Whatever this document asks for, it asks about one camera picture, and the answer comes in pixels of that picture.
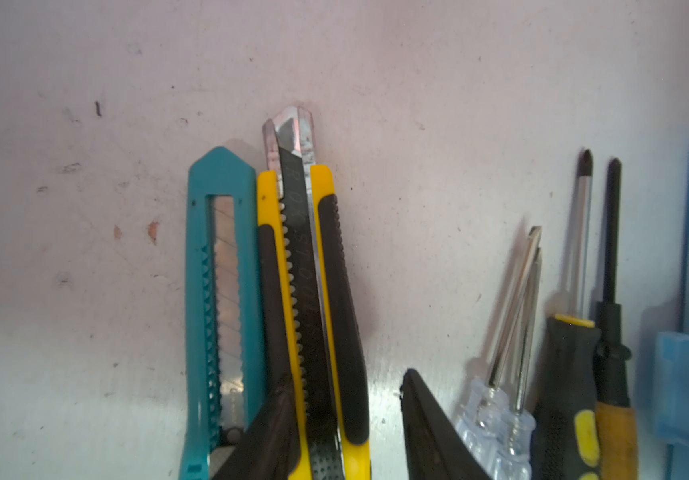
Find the scratched surface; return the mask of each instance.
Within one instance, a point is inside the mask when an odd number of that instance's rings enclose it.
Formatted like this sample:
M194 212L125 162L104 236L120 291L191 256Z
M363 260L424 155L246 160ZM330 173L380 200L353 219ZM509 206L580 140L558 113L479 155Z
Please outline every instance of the scratched surface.
M176 476L187 168L219 144L262 168L292 101L338 188L374 477L407 475L407 367L449 413L485 370L531 224L559 308L590 147L590 286L605 162L625 162L618 297L642 477L662 478L646 381L679 304L689 0L0 0L0 478Z

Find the orange handle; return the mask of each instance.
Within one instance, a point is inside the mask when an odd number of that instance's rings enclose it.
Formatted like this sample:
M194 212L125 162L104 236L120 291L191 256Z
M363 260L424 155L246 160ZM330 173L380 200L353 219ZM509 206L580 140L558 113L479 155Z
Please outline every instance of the orange handle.
M598 402L600 478L637 480L637 423L635 410Z

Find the reddish brown stain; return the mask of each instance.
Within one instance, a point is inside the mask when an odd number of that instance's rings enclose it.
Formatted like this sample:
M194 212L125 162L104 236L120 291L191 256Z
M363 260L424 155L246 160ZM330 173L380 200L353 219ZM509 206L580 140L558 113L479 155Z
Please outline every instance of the reddish brown stain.
M147 225L147 235L149 235L153 245L158 244L158 225L159 223L157 221L152 221Z

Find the yellow oval on handle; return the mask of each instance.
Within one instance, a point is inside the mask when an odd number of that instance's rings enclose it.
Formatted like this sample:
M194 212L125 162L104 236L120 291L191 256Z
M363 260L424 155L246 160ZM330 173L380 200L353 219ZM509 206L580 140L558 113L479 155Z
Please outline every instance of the yellow oval on handle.
M576 445L579 447L579 456L590 467L598 466L600 462L600 444L598 443L598 430L595 427L595 412L581 410L574 417L576 429Z

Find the teal utility knife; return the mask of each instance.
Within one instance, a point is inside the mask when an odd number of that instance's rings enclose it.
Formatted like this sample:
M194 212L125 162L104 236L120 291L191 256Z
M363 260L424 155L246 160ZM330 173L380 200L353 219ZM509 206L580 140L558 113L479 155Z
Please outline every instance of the teal utility knife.
M256 174L230 150L190 167L186 239L187 436L180 480L208 480L265 399Z

